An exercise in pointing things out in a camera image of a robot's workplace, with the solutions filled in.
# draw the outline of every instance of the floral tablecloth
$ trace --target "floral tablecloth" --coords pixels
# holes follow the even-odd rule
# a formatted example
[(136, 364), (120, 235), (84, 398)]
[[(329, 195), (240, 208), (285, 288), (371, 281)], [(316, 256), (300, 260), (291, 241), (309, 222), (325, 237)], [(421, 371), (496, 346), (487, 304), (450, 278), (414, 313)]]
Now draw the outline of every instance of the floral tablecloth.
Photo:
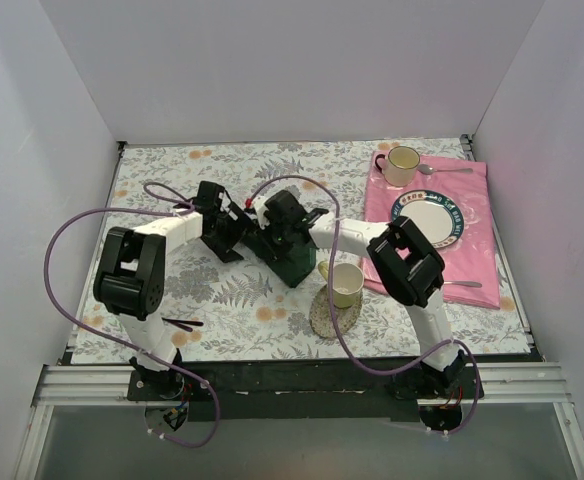
[[(142, 189), (149, 180), (165, 182), (185, 196), (193, 196), (199, 181), (224, 185), (237, 203), (263, 181), (284, 174), (319, 180), (339, 198), (342, 215), (363, 218), (363, 201), (370, 156), (375, 149), (408, 145), (421, 154), (464, 158), (458, 139), (399, 139), (396, 141), (221, 144), (127, 148), (121, 159), (111, 205), (166, 209), (168, 204), (148, 197)], [(270, 193), (288, 188), (308, 208), (332, 208), (330, 200), (309, 182), (281, 181)], [(150, 217), (110, 214), (106, 229), (134, 227)], [(312, 332), (308, 313), (312, 298), (324, 285), (318, 272), (297, 288), (283, 284), (245, 246), (236, 250), (245, 260), (223, 264), (199, 240), (168, 258), (165, 297), (160, 312), (170, 318), (198, 319), (204, 326), (192, 333), (175, 328), (173, 343), (186, 361), (336, 358), (345, 354), (337, 341)], [(317, 262), (328, 253), (317, 253)], [(358, 262), (340, 253), (338, 261)], [(528, 343), (512, 290), (497, 258), (501, 309), (489, 310), (447, 304), (456, 338), (477, 353), (523, 353)], [(127, 338), (125, 331), (90, 294), (83, 320), (110, 334)], [(384, 295), (364, 291), (364, 307), (345, 338), (357, 356), (416, 355), (416, 335), (407, 312)], [(72, 363), (126, 363), (130, 351), (84, 330), (78, 332)]]

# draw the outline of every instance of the wall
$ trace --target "wall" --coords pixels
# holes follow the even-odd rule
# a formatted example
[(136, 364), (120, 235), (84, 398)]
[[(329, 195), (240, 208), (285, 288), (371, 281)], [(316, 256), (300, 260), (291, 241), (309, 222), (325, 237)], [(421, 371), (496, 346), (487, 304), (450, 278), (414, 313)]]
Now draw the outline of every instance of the wall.
[(584, 431), (584, 1), (545, 3), (476, 147), (534, 336)]
[[(43, 290), (47, 242), (70, 215), (103, 205), (116, 144), (35, 0), (0, 1), (0, 479), (13, 473), (43, 363), (69, 323)], [(99, 219), (62, 242), (53, 277), (76, 308)]]
[(117, 140), (472, 133), (543, 0), (41, 0)]

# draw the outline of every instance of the silver spoon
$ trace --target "silver spoon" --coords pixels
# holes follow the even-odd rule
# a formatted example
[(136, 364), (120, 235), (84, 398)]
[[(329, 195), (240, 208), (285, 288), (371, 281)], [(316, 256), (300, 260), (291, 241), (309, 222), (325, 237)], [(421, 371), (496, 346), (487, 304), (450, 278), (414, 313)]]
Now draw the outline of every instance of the silver spoon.
[(467, 282), (463, 280), (451, 280), (449, 282), (443, 282), (443, 285), (461, 285), (462, 287), (474, 287), (474, 288), (481, 288), (483, 284), (481, 282)]
[(439, 172), (457, 172), (457, 173), (472, 173), (474, 170), (471, 168), (433, 168), (425, 163), (419, 164), (416, 169), (421, 172), (423, 175), (432, 175), (433, 173)]

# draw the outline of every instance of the black mug handle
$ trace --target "black mug handle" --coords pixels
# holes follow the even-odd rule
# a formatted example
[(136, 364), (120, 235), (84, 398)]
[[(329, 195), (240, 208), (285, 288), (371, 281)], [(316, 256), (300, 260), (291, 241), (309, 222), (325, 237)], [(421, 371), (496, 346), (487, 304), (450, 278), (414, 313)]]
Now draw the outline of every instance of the black mug handle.
[(374, 165), (376, 166), (376, 169), (383, 173), (383, 169), (379, 166), (379, 158), (385, 158), (385, 153), (379, 153), (376, 157), (374, 157)]

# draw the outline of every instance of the pink placemat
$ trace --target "pink placemat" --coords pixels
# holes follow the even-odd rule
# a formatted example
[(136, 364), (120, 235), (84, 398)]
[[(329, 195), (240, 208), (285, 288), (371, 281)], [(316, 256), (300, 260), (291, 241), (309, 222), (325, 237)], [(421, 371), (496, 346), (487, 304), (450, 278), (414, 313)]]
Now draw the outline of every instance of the pink placemat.
[[(379, 153), (384, 152), (374, 152), (372, 158)], [(485, 163), (425, 155), (421, 157), (421, 162), (434, 168), (472, 167), (474, 173), (438, 173), (428, 176), (417, 172), (407, 187), (394, 187), (385, 181), (372, 161), (365, 193), (365, 220), (389, 222), (395, 200), (411, 190), (433, 190), (451, 198), (461, 209), (465, 228), (456, 243), (439, 250), (445, 261), (443, 277), (445, 280), (481, 282), (483, 287), (445, 285), (443, 298), (448, 302), (499, 308), (499, 283)], [(365, 286), (387, 293), (372, 262), (363, 259), (362, 268)]]

